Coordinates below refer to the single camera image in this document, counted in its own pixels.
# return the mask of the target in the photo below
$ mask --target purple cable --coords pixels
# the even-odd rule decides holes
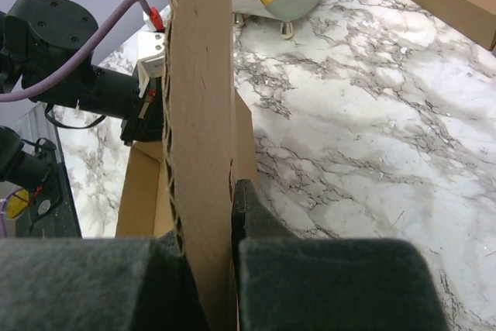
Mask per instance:
[[[139,2],[143,11],[150,15],[152,10],[146,0],[124,0],[115,11],[105,20],[102,26],[88,39],[88,41],[81,47],[81,49],[74,54],[64,65],[57,71],[54,71],[50,76],[36,83],[35,85],[23,89],[21,91],[0,94],[0,102],[15,102],[21,101],[25,98],[32,98],[40,93],[45,92],[47,89],[52,88],[54,85],[66,78],[76,67],[79,66],[84,59],[96,48],[97,45],[107,36],[115,24],[124,16],[124,14],[131,8],[134,3]]]
[[[7,198],[5,198],[5,202],[3,202],[2,209],[0,210],[0,239],[7,238],[7,226],[5,225],[5,210],[7,209],[7,204],[9,203],[10,198],[12,198],[15,195],[16,198],[19,198],[24,202],[27,202],[24,198],[21,198],[18,195],[16,195],[21,190],[24,189],[23,188],[16,189],[15,191],[7,195]]]

